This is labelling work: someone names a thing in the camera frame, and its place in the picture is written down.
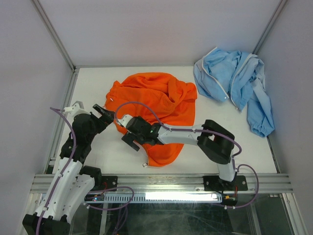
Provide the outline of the orange zip jacket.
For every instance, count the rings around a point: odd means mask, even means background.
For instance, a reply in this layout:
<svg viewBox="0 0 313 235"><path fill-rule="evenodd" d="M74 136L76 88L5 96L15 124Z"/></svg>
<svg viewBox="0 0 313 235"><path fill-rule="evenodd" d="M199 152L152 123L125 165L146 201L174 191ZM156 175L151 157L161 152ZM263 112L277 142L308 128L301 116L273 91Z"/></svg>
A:
<svg viewBox="0 0 313 235"><path fill-rule="evenodd" d="M115 81L106 95L105 109L117 117L141 116L150 124L192 126L195 121L197 89L194 83L178 80L168 73L147 72Z"/></svg>

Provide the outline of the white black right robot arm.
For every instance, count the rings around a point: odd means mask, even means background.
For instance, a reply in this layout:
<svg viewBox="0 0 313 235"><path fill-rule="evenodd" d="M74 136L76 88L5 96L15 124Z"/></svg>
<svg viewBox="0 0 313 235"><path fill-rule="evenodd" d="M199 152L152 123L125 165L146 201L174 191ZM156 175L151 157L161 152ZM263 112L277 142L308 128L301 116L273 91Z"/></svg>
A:
<svg viewBox="0 0 313 235"><path fill-rule="evenodd" d="M232 160L235 137L216 122L206 120L203 125L173 126L149 124L140 116L124 115L117 123L127 130L122 140L136 151L139 150L139 144L198 146L208 159L217 164L220 187L231 189L235 186L236 170Z"/></svg>

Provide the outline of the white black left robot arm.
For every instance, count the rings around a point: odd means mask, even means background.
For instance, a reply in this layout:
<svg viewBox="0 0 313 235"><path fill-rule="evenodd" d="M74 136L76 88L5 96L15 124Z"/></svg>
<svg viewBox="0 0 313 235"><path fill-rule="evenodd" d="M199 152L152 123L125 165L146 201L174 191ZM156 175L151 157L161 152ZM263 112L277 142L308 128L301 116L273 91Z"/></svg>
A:
<svg viewBox="0 0 313 235"><path fill-rule="evenodd" d="M85 166L96 135L114 121L114 112L95 104L99 117L85 111L80 102L53 109L68 125L70 133L63 144L57 171L45 197L22 225L29 235L68 235L70 223L85 196L102 186L101 170Z"/></svg>

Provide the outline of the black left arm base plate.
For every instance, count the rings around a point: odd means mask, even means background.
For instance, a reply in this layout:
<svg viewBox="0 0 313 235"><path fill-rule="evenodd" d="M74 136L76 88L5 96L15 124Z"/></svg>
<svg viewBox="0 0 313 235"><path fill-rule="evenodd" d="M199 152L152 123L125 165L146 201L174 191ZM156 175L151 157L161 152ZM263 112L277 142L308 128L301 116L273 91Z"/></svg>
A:
<svg viewBox="0 0 313 235"><path fill-rule="evenodd" d="M101 184L99 189L112 189L111 191L116 191L115 187L118 185L118 176L115 175L102 175Z"/></svg>

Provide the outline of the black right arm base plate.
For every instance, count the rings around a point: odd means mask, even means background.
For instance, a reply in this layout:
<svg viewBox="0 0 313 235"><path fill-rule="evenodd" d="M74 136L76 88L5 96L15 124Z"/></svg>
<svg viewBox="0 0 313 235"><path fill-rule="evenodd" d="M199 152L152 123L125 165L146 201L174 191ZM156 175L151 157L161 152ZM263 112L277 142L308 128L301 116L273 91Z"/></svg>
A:
<svg viewBox="0 0 313 235"><path fill-rule="evenodd" d="M203 185L205 191L248 191L246 177L235 176L232 182L219 178L219 176L203 176Z"/></svg>

